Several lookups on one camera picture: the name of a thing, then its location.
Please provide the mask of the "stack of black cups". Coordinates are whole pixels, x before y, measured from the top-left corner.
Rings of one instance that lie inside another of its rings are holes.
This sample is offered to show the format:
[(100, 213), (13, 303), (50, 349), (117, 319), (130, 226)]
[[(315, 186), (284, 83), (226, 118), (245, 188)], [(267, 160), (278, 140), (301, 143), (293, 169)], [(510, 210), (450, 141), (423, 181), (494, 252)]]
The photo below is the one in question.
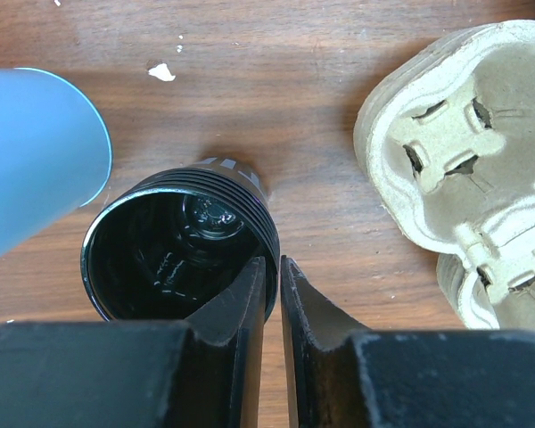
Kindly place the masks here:
[(254, 167), (215, 156), (158, 172), (111, 202), (85, 234), (80, 269), (104, 320), (183, 319), (255, 257), (266, 261), (269, 316), (280, 240), (267, 188)]

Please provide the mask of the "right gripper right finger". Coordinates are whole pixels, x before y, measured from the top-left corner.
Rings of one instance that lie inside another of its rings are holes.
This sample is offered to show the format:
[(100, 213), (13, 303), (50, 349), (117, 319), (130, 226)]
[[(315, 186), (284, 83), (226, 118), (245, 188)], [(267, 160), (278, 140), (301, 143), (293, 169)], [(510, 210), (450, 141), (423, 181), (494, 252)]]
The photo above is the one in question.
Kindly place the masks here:
[(535, 427), (535, 333), (379, 331), (282, 257), (293, 427)]

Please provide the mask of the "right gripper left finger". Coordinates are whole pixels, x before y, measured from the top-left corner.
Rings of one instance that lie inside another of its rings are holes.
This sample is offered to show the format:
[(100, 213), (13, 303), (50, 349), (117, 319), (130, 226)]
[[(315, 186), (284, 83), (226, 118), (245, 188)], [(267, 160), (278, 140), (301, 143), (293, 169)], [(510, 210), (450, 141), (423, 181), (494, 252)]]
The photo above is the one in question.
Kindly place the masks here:
[(183, 320), (0, 325), (0, 427), (257, 423), (266, 263)]

